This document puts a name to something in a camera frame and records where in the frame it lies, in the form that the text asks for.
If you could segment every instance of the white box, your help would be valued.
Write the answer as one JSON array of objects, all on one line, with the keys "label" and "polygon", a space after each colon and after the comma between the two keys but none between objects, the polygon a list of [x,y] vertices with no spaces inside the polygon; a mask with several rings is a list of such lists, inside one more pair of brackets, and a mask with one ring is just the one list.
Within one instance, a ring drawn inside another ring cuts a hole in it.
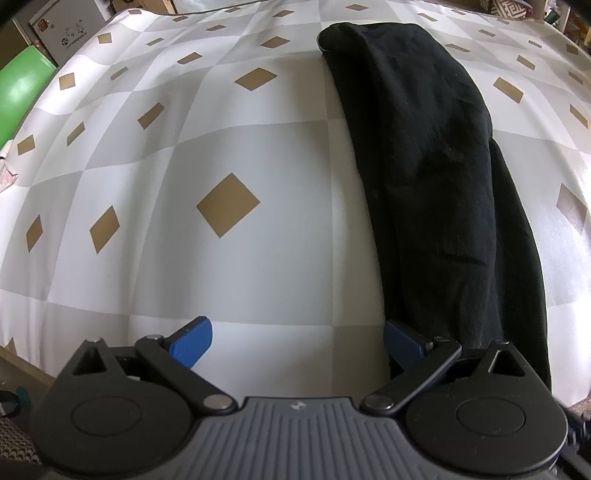
[{"label": "white box", "polygon": [[105,0],[50,0],[29,25],[62,66],[106,24],[111,13]]}]

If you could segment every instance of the black cloth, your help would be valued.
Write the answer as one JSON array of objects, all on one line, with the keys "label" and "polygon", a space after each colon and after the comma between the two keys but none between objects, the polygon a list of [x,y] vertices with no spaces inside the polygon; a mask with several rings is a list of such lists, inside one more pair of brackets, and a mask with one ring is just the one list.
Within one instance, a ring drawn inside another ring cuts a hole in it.
[{"label": "black cloth", "polygon": [[353,141],[387,319],[464,348],[511,340],[550,387],[544,284],[491,116],[411,24],[334,24],[318,44]]}]

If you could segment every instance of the teal object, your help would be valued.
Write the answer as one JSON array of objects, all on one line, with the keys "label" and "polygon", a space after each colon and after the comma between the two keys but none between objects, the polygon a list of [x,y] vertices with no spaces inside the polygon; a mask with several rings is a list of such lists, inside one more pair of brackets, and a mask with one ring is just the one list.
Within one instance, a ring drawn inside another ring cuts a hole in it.
[{"label": "teal object", "polygon": [[12,138],[55,69],[53,63],[31,45],[0,70],[0,148]]}]

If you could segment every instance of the green chair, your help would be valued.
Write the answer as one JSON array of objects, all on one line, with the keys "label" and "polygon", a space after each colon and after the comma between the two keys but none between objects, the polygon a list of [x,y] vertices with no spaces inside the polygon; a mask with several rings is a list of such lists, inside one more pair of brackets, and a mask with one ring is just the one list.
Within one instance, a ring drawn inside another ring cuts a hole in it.
[{"label": "green chair", "polygon": [[12,138],[55,66],[29,46],[0,70],[0,148]]}]

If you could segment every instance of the gray ribbed plate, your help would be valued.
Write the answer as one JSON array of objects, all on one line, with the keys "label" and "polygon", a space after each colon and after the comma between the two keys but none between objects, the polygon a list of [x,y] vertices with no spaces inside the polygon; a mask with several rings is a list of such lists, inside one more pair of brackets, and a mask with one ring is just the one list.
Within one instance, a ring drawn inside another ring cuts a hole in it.
[{"label": "gray ribbed plate", "polygon": [[[46,480],[63,479],[51,473]],[[348,398],[250,398],[202,421],[172,460],[135,480],[459,480],[421,457],[391,419]],[[550,480],[549,472],[531,479]]]}]

